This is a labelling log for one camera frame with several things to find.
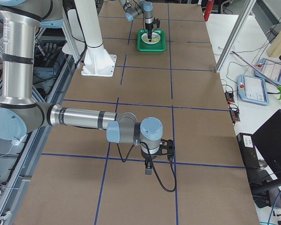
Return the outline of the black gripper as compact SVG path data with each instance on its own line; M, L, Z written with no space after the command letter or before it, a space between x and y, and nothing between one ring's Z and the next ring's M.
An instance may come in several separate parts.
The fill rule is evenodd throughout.
M145 23L145 29L148 31L147 36L148 36L148 42L151 42L151 31L153 30L153 23Z
M145 174L151 175L153 170L152 160L157 158L157 155L156 154L149 155L148 153L145 153L143 150L141 150L141 155L145 159Z

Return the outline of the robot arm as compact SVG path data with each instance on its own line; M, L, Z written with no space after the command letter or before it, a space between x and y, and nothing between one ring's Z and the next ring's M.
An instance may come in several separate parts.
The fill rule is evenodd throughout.
M34 86L35 42L38 28L61 28L73 56L78 51L60 0L0 0L3 20L0 139L19 139L42 127L66 125L104 130L111 143L139 146L145 173L155 171L162 154L163 126L155 117L137 121L132 113L62 107L42 99Z
M134 7L129 0L119 0L119 3L125 12L126 19L130 22L139 15L143 14L148 40L151 42L155 20L153 17L153 4L146 0L135 2Z

